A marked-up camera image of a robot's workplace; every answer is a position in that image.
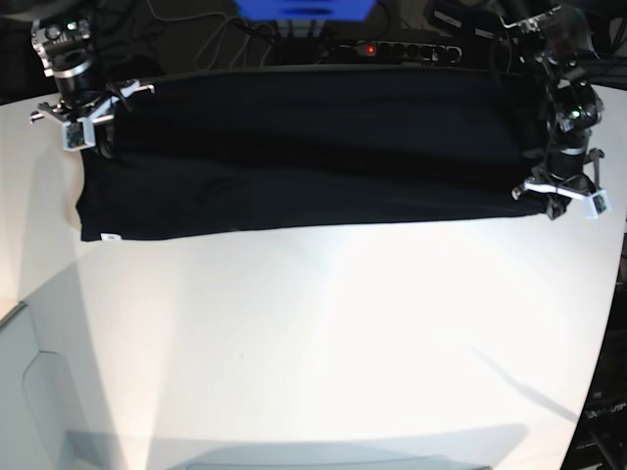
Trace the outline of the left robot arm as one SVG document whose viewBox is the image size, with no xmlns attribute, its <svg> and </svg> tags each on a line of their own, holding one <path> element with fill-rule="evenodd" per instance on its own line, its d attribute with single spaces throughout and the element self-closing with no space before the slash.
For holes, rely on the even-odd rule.
<svg viewBox="0 0 627 470">
<path fill-rule="evenodd" d="M 603 101 L 579 64 L 561 6 L 555 1 L 492 1 L 505 34 L 525 70 L 544 80 L 547 141 L 530 175 L 511 190 L 516 200 L 529 194 L 547 198 L 547 216 L 563 215 L 577 201 L 589 219 L 610 209 L 600 183 L 604 152 L 590 149 L 592 128 L 600 123 Z"/>
</svg>

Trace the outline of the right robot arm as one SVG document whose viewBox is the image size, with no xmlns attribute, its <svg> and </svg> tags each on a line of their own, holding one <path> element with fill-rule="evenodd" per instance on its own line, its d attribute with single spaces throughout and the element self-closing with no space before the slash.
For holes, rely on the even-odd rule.
<svg viewBox="0 0 627 470">
<path fill-rule="evenodd" d="M 56 123 L 67 152 L 96 149 L 109 155 L 113 132 L 105 127 L 114 121 L 117 105 L 126 105 L 135 93 L 153 93 L 154 85 L 137 79 L 120 84 L 110 81 L 92 46 L 87 19 L 45 26 L 35 23 L 31 45 L 44 74 L 54 80 L 59 99 L 54 104 L 38 104 L 29 121 Z"/>
</svg>

